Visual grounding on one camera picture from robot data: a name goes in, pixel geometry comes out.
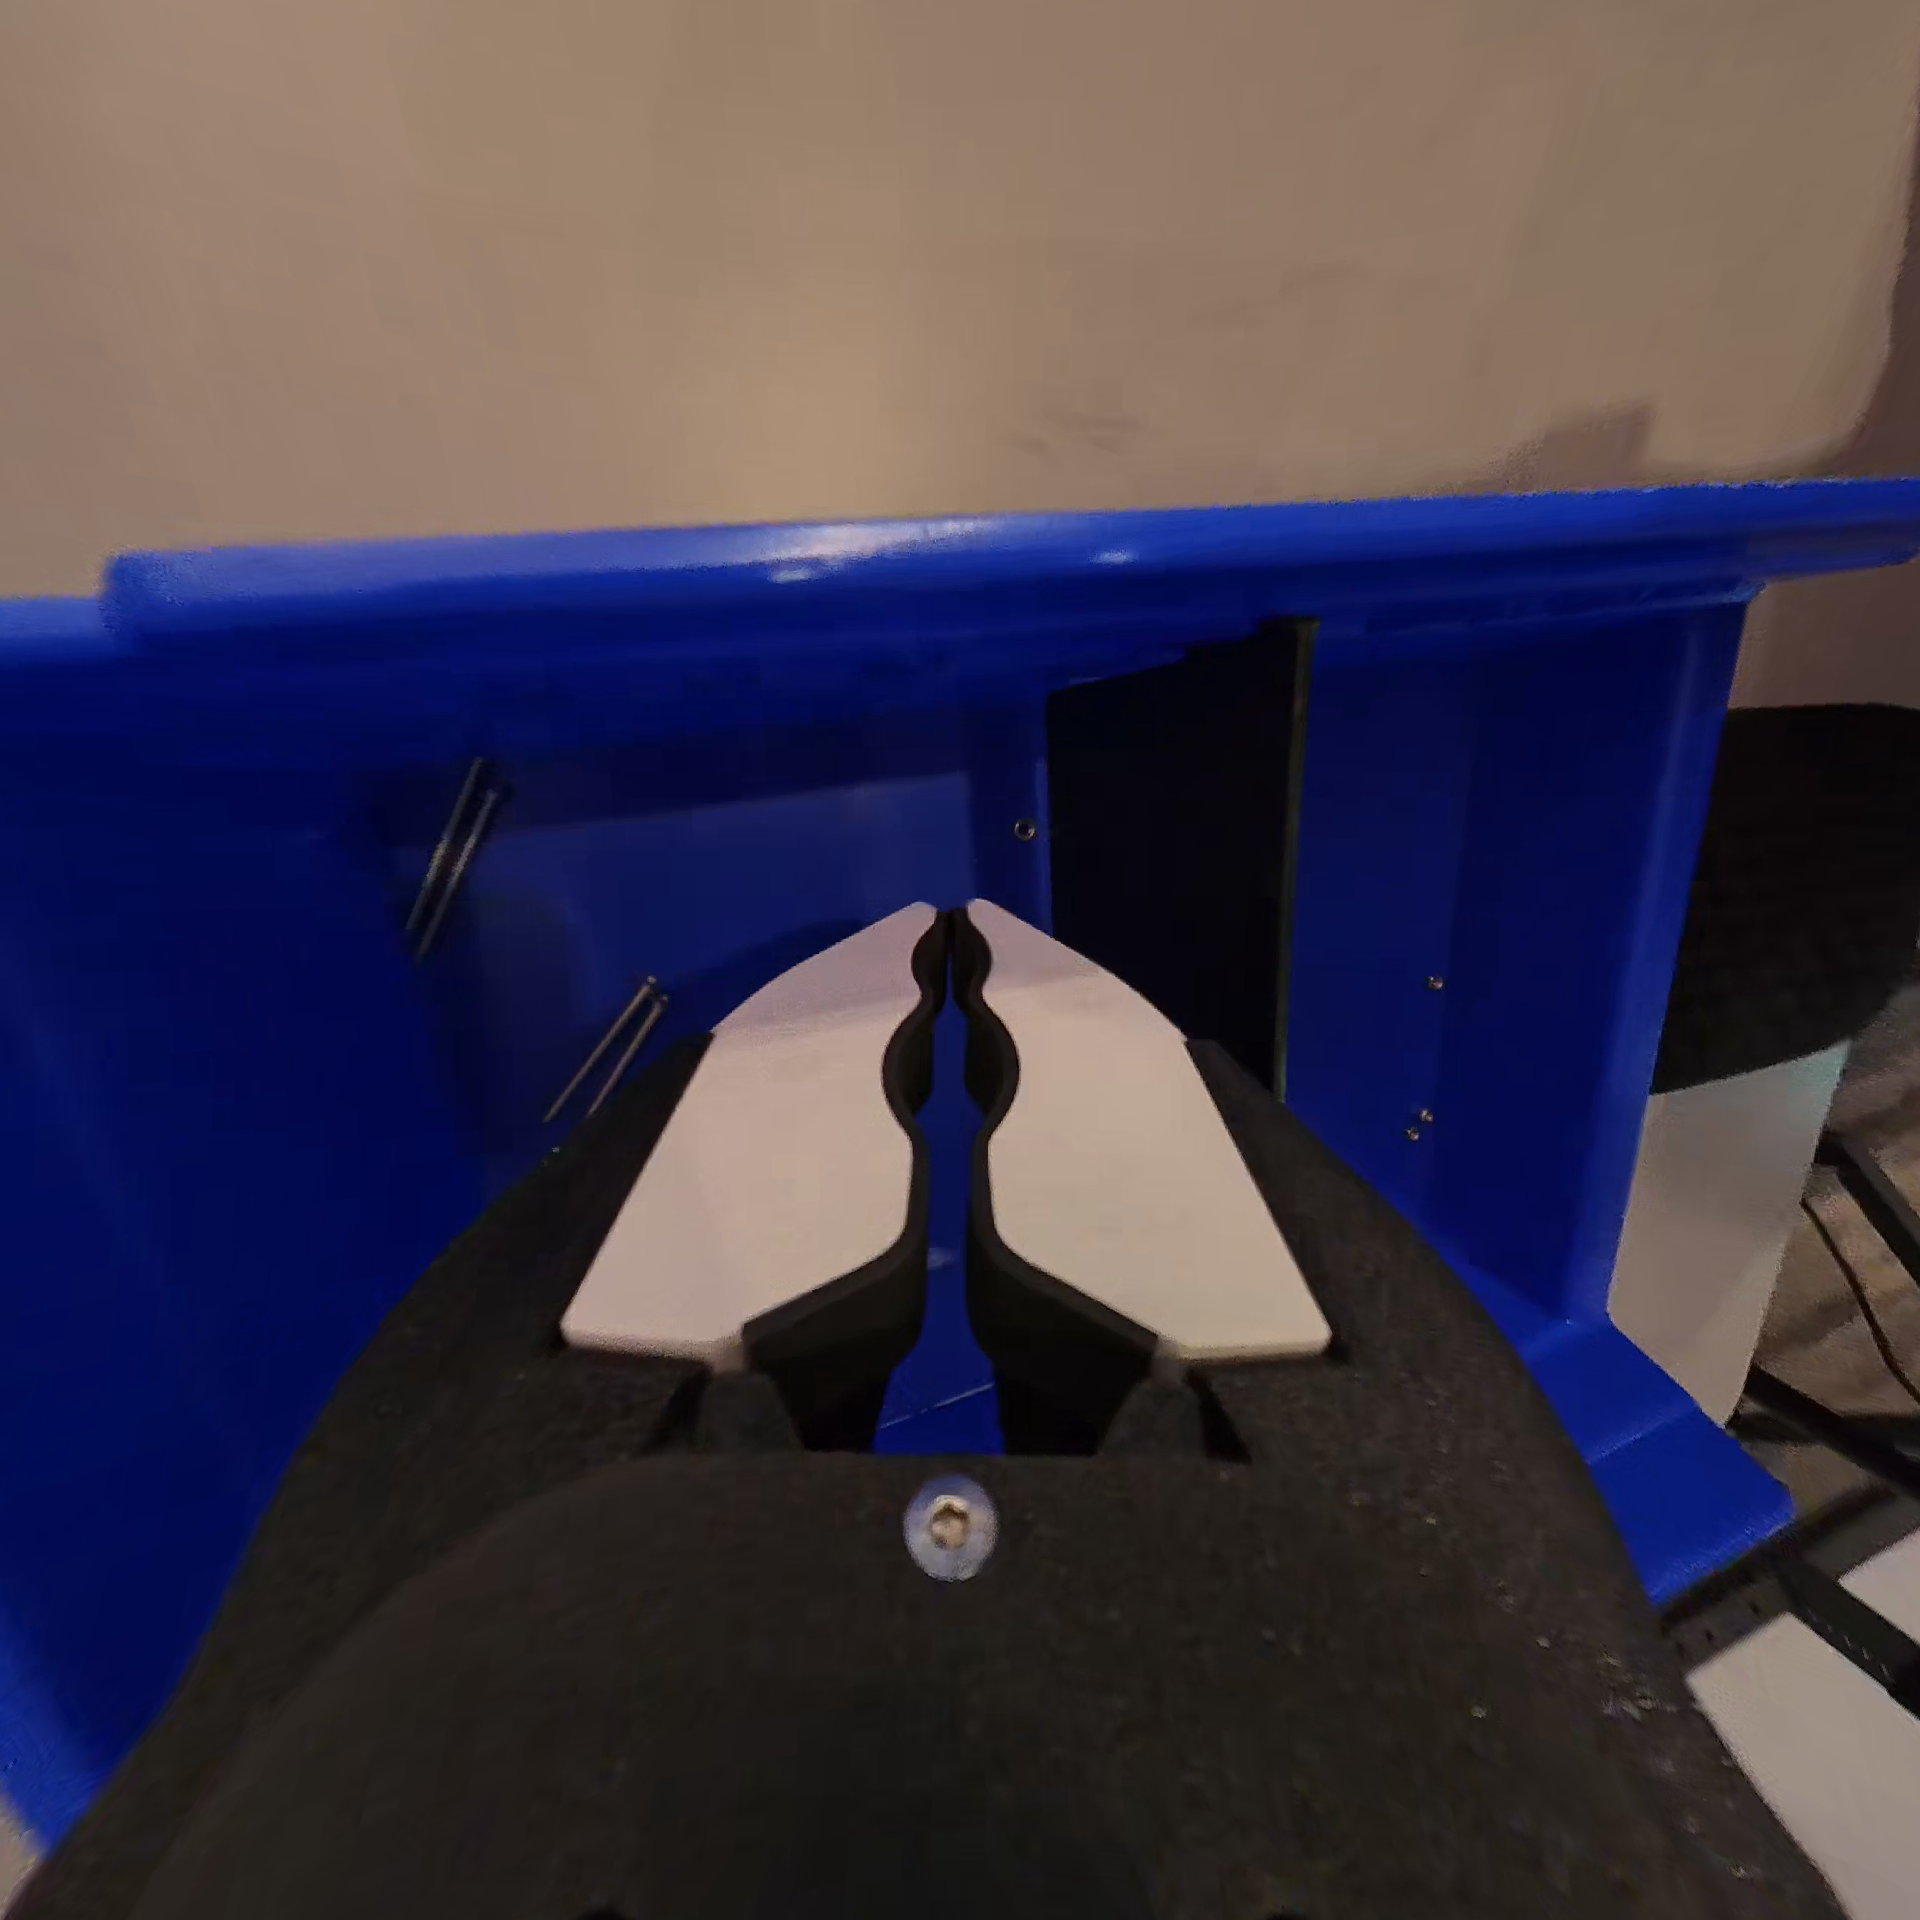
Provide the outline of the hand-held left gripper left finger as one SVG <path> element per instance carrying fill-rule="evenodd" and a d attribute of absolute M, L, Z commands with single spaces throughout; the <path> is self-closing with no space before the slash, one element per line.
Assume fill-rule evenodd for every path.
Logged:
<path fill-rule="evenodd" d="M 803 1444 L 869 1451 L 925 1318 L 942 1010 L 929 902 L 741 1001 L 567 1303 L 564 1341 L 759 1377 Z"/>

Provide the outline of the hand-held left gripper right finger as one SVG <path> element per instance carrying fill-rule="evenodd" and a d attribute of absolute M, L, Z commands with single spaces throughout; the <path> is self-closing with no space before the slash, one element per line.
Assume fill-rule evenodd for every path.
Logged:
<path fill-rule="evenodd" d="M 1128 1396 L 1320 1359 L 1333 1325 L 1185 1034 L 984 898 L 951 916 L 977 1108 L 966 1318 L 1011 1454 L 1093 1454 Z"/>

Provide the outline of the blue divided parts bin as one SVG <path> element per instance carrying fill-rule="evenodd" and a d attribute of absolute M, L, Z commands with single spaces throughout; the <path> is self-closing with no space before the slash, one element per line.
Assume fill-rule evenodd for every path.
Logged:
<path fill-rule="evenodd" d="M 1785 1497 L 1603 1295 L 1747 606 L 1912 556 L 1902 476 L 140 550 L 4 598 L 11 1807 L 79 1821 L 629 979 L 677 1041 L 911 900 L 1051 931 L 1049 692 L 1279 618 L 1286 1103 L 1463 1262 L 1652 1597 L 1755 1543 Z M 473 756 L 512 794 L 415 962 Z"/>

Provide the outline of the dark bin divider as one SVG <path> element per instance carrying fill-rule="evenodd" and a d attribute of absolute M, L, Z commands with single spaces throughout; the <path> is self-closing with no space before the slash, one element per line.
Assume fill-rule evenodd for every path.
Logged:
<path fill-rule="evenodd" d="M 1273 1094 L 1315 641 L 1269 619 L 1045 708 L 1054 938 Z"/>

